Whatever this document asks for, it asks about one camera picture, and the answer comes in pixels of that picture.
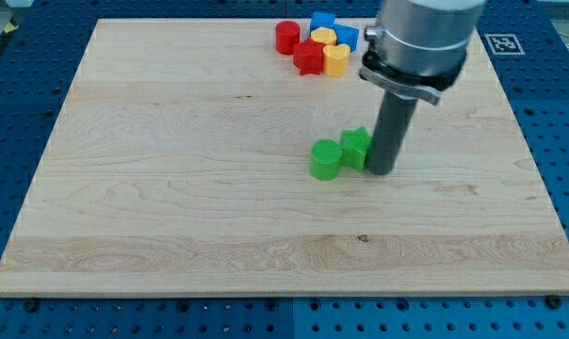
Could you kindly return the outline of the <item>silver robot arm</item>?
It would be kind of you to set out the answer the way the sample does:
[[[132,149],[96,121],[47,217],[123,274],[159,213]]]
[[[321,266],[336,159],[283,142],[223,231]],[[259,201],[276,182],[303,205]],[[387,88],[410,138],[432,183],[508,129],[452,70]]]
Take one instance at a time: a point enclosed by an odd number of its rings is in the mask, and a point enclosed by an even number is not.
[[[403,99],[436,105],[466,59],[484,0],[382,0],[365,28],[361,78]]]

